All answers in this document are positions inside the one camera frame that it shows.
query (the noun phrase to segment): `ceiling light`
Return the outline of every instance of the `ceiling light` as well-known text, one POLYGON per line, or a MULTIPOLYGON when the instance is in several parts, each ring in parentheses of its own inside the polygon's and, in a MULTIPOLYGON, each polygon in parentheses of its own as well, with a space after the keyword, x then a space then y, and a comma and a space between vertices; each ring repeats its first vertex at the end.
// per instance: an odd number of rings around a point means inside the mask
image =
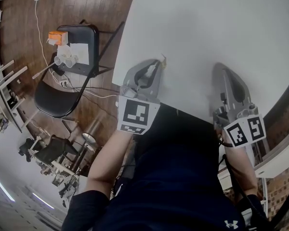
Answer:
POLYGON ((0 182, 0 187, 1 187, 1 189, 4 191, 4 193, 8 196, 8 198, 9 198, 11 201, 15 202, 15 200, 12 198, 12 196, 10 196, 10 194, 9 194, 9 193, 5 190, 5 188, 2 186, 1 182, 0 182))
POLYGON ((51 209, 54 209, 54 207, 52 207, 51 205, 49 205, 48 203, 46 203, 44 200, 42 200, 39 196, 37 196, 35 193, 32 193, 34 196, 36 196, 38 199, 40 199, 44 204, 48 205, 51 209))

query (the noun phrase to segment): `brown floorboard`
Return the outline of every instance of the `brown floorboard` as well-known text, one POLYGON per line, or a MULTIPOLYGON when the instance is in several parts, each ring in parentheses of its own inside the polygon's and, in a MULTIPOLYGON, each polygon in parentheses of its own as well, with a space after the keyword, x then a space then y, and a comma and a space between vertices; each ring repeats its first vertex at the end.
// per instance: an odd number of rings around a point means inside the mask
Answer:
MULTIPOLYGON (((54 46, 46 43, 48 32, 57 29, 60 25, 78 24, 82 19, 96 25, 100 30, 114 31, 121 21, 126 20, 131 2, 132 0, 39 0, 37 13, 47 61, 50 60, 52 53, 55 51, 54 46)), ((19 96, 26 97, 26 101, 20 107, 26 116, 30 116, 36 109, 33 96, 39 77, 32 80, 32 76, 46 66, 41 54, 34 6, 34 0, 3 0, 0 3, 0 9, 3 11, 0 24, 0 57, 3 64, 12 59, 15 60, 15 64, 7 70, 6 74, 12 70, 19 70, 24 66, 28 66, 28 71, 20 77, 21 84, 17 84, 17 82, 11 84, 12 90, 19 96)), ((102 65, 114 66, 121 35, 122 32, 118 34, 108 49, 101 62, 102 65)), ((100 49, 105 45, 108 37, 108 35, 101 35, 100 49)), ((111 83, 112 75, 112 71, 105 73, 97 77, 94 84, 97 87, 118 90, 118 87, 111 83)), ((56 86, 49 73, 46 80, 56 86)), ((112 94, 105 90, 95 90, 95 92, 100 95, 112 94)), ((83 97, 70 117, 76 118, 82 130, 84 130, 98 114, 102 114, 104 116, 102 127, 95 136, 97 142, 104 145, 116 128, 117 120, 113 118, 113 116, 117 116, 116 98, 98 99, 89 94, 86 94, 86 96, 112 116, 83 97)), ((67 132, 59 119, 40 112, 34 118, 34 122, 50 134, 67 137, 67 132)), ((31 124, 28 127, 35 134, 40 133, 31 124)))

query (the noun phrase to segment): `under armour logo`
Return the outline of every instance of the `under armour logo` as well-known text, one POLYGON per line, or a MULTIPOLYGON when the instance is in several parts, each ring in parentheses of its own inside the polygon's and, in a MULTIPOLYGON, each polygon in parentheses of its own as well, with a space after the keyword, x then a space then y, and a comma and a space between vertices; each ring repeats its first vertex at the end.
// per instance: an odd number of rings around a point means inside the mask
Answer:
POLYGON ((225 221, 227 228, 233 227, 233 229, 237 229, 239 226, 237 225, 238 221, 233 221, 233 223, 228 223, 225 221))

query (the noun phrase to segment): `white desk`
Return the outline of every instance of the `white desk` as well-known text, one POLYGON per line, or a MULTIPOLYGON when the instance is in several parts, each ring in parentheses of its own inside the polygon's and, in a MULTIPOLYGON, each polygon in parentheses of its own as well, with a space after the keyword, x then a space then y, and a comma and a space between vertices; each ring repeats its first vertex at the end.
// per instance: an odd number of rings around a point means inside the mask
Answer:
POLYGON ((112 82, 161 53, 161 102, 212 122, 211 75, 221 62, 265 115, 289 85, 289 0, 133 0, 112 82))

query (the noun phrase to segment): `tissue box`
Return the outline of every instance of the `tissue box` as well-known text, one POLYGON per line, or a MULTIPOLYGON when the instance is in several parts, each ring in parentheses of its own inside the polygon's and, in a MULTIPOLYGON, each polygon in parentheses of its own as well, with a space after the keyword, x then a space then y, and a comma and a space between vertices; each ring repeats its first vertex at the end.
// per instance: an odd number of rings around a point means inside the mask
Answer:
POLYGON ((48 34, 48 43, 51 45, 66 45, 68 43, 68 32, 54 31, 48 34))

